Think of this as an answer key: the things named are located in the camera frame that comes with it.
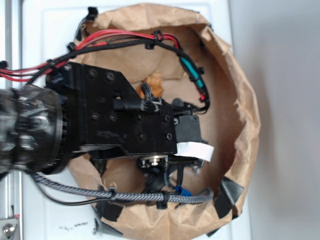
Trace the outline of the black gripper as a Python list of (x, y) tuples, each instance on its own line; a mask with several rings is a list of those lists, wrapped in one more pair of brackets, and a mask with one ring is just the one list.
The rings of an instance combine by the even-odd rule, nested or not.
[(207, 162), (175, 155), (177, 143), (208, 144), (194, 110), (154, 97), (147, 84), (142, 98), (121, 72), (72, 62), (49, 74), (46, 87), (62, 106), (60, 160), (85, 153), (97, 162), (134, 157), (147, 175), (146, 193), (180, 187), (184, 168)]

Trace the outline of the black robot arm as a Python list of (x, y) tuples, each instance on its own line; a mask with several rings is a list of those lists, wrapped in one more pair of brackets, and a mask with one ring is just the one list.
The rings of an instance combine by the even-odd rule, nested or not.
[(147, 84), (142, 90), (121, 72), (74, 62), (50, 73), (44, 87), (1, 90), (0, 172), (57, 174), (89, 154), (100, 175), (108, 160), (135, 159), (150, 174), (147, 193), (168, 186), (174, 171), (182, 181), (184, 168), (201, 168), (214, 148), (190, 105), (167, 103)]

